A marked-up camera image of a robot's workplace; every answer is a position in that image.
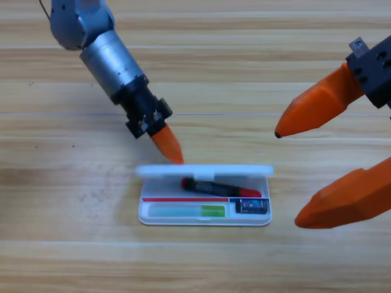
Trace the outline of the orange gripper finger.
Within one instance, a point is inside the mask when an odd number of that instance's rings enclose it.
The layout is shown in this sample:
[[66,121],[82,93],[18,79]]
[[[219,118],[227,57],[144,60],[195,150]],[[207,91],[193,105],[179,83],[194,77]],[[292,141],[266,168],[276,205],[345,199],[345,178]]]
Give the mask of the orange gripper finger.
[[390,210],[390,159],[358,168],[319,190],[294,223],[326,229],[372,219]]

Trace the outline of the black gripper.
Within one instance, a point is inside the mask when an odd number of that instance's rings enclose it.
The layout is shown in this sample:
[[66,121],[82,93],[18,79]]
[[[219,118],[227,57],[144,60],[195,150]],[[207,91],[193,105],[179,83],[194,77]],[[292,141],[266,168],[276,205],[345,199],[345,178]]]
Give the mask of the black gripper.
[[183,164],[181,146],[166,123],[172,109],[164,98],[157,98],[148,88],[146,77],[137,77],[111,96],[126,113],[127,128],[135,139],[147,133],[161,154],[171,163]]
[[352,53],[331,74],[297,96],[282,114],[275,136],[316,129],[343,113],[364,94],[380,109],[390,105],[390,37],[369,48],[356,38]]

